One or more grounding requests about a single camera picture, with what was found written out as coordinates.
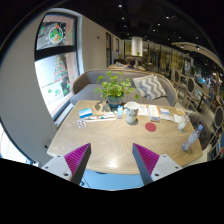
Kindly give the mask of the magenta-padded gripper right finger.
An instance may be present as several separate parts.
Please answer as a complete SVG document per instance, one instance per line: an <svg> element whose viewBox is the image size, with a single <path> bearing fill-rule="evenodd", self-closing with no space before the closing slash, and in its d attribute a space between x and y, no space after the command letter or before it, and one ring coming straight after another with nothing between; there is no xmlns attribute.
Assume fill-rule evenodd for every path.
<svg viewBox="0 0 224 224"><path fill-rule="evenodd" d="M167 154L158 155L136 143L133 144L132 154L145 185L182 169Z"/></svg>

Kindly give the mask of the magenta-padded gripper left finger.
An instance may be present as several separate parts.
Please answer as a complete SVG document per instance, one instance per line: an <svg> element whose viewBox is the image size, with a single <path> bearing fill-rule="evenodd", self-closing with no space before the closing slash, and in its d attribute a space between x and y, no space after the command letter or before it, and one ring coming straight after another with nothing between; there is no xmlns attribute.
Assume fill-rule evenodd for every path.
<svg viewBox="0 0 224 224"><path fill-rule="evenodd" d="M79 185L90 155L91 144L87 143L66 155L56 155L42 169Z"/></svg>

